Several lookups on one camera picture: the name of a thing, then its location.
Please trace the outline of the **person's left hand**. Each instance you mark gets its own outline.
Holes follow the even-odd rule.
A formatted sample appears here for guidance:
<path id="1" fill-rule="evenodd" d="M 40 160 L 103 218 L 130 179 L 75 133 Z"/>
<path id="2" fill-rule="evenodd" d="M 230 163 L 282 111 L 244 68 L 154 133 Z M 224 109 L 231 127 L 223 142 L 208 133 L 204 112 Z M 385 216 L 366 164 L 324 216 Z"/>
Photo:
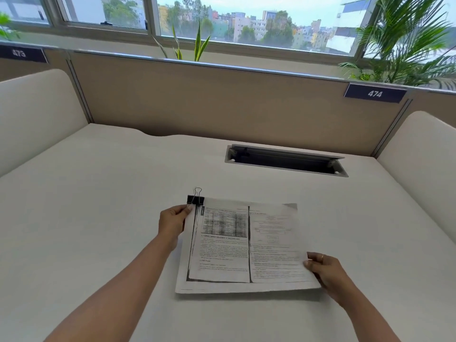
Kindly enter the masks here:
<path id="1" fill-rule="evenodd" d="M 173 214 L 172 207 L 160 212 L 158 238 L 169 251 L 173 251 L 178 243 L 180 234 L 185 229 L 185 219 L 189 214 Z"/>

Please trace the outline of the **person's right hand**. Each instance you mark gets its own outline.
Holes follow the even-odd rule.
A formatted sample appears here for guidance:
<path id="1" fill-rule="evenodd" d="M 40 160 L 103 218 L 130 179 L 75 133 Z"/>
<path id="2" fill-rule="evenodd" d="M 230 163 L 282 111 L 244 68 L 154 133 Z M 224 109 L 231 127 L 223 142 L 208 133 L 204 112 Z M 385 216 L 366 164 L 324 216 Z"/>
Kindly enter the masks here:
<path id="1" fill-rule="evenodd" d="M 324 270 L 313 273 L 328 295 L 341 307 L 345 308 L 356 285 L 348 276 L 340 261 L 329 255 L 324 256 Z"/>

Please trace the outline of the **printed paper sheets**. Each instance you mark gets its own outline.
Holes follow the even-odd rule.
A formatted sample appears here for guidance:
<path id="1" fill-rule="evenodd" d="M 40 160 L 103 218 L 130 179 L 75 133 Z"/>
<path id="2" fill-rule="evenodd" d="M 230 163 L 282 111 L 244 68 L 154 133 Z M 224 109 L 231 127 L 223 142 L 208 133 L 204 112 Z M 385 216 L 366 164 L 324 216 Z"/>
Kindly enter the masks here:
<path id="1" fill-rule="evenodd" d="M 175 293 L 316 290 L 298 205 L 205 197 L 185 219 Z"/>

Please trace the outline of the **person's left forearm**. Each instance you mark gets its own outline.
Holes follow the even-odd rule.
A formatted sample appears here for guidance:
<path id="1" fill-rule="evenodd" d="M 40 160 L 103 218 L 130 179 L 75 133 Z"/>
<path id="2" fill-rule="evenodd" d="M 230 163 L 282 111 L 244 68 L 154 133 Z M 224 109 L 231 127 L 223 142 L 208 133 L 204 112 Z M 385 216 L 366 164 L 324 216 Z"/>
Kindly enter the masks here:
<path id="1" fill-rule="evenodd" d="M 44 342 L 129 342 L 179 234 L 160 231 L 120 273 L 71 312 Z"/>

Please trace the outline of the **person's right forearm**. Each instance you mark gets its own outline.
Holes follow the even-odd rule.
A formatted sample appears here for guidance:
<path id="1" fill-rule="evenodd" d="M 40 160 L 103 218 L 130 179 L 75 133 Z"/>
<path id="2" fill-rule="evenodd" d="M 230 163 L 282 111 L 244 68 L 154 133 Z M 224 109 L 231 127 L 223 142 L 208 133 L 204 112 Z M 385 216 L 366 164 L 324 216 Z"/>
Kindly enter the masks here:
<path id="1" fill-rule="evenodd" d="M 338 304 L 347 313 L 358 342 L 401 342 L 388 322 L 358 289 L 340 295 Z"/>

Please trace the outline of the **black binder clip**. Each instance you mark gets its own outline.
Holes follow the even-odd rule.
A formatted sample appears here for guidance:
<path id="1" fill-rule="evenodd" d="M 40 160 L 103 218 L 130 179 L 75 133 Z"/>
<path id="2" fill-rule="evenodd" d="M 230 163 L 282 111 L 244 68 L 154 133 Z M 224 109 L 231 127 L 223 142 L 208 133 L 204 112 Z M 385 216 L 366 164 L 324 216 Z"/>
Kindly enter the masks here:
<path id="1" fill-rule="evenodd" d="M 201 195 L 201 192 L 202 192 L 202 188 L 194 187 L 193 188 L 193 193 L 191 195 L 187 195 L 186 203 L 188 205 L 196 205 L 196 206 L 203 205 L 205 197 L 203 197 Z"/>

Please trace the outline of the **beige desk partition panel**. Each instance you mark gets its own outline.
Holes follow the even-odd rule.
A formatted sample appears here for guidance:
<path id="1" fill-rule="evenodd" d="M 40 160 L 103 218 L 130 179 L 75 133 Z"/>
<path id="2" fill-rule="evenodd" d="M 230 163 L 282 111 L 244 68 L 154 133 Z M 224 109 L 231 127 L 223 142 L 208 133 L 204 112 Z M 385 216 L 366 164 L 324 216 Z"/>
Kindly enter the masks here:
<path id="1" fill-rule="evenodd" d="M 407 107 L 346 97 L 348 81 L 261 69 L 73 51 L 92 120 L 189 135 L 372 156 Z"/>

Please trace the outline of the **white rounded side divider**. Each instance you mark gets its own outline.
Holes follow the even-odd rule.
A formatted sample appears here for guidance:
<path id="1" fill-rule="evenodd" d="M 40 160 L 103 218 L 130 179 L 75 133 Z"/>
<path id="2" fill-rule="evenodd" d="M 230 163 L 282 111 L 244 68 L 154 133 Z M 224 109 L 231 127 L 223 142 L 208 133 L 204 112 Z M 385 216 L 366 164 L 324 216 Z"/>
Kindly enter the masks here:
<path id="1" fill-rule="evenodd" d="M 456 128 L 413 112 L 378 161 L 442 229 L 456 230 Z"/>
<path id="2" fill-rule="evenodd" d="M 0 82 L 0 177 L 89 124 L 60 69 Z"/>

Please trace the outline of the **green snake plant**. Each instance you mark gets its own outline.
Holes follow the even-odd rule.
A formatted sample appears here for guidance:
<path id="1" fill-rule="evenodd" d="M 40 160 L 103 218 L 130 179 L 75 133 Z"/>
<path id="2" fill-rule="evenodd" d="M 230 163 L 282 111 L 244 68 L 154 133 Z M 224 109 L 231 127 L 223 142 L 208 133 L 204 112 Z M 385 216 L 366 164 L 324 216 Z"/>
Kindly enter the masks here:
<path id="1" fill-rule="evenodd" d="M 176 30 L 174 28 L 174 25 L 172 25 L 172 34 L 173 34 L 174 41 L 176 42 L 176 45 L 177 45 L 176 48 L 173 47 L 174 55 L 177 60 L 182 61 L 183 60 L 182 51 L 180 49 L 180 42 L 176 35 Z M 158 47 L 161 49 L 164 57 L 166 59 L 168 59 L 169 57 L 168 57 L 167 52 L 164 49 L 164 46 L 160 42 L 158 42 L 158 40 L 154 36 L 152 36 L 152 38 L 155 41 L 155 43 L 158 45 Z M 206 38 L 205 41 L 202 41 L 201 19 L 198 18 L 198 28 L 197 28 L 197 35 L 196 35 L 195 46 L 194 46 L 194 62 L 200 61 L 201 56 L 204 53 L 209 40 L 210 40 L 210 35 Z"/>

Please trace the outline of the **dark blue desk label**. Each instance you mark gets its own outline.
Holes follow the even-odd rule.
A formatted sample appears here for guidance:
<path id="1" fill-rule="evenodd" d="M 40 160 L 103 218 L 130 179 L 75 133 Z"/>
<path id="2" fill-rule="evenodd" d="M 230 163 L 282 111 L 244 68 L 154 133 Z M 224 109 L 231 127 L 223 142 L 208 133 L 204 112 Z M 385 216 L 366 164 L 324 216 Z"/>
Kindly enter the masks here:
<path id="1" fill-rule="evenodd" d="M 345 91 L 344 97 L 398 104 L 406 93 L 406 89 L 350 83 Z"/>
<path id="2" fill-rule="evenodd" d="M 0 58 L 25 62 L 48 63 L 42 48 L 0 44 Z"/>

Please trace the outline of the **green palm plant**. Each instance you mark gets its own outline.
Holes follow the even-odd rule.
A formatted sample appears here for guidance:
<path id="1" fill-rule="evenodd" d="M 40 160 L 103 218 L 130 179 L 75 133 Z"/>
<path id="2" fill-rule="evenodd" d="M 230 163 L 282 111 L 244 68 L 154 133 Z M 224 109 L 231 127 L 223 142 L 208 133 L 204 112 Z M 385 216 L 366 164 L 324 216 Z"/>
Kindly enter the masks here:
<path id="1" fill-rule="evenodd" d="M 348 79 L 456 91 L 456 27 L 446 0 L 377 0 L 356 29 L 363 58 L 339 63 Z"/>

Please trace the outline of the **small green leafy plant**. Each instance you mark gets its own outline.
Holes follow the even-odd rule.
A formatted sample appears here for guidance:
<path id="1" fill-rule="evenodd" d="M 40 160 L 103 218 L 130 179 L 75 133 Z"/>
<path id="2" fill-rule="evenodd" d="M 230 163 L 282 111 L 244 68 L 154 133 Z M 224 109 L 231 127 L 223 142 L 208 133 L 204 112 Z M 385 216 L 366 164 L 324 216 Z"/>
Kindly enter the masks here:
<path id="1" fill-rule="evenodd" d="M 20 39 L 20 33 L 11 24 L 11 17 L 7 13 L 0 11 L 0 38 L 7 41 Z"/>

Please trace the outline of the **grey window frame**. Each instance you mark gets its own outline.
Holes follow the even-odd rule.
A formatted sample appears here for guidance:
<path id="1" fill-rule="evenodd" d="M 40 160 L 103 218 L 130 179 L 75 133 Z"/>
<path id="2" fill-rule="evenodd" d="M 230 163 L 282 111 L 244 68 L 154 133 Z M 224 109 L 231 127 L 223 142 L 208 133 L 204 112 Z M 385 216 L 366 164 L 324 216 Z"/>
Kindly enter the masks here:
<path id="1" fill-rule="evenodd" d="M 204 52 L 337 64 L 363 58 L 356 29 L 375 19 L 377 0 L 0 0 L 25 42 L 32 34 L 128 44 L 160 42 L 169 58 L 194 49 L 201 19 Z M 456 27 L 456 0 L 446 0 Z M 113 26 L 100 25 L 108 21 Z"/>

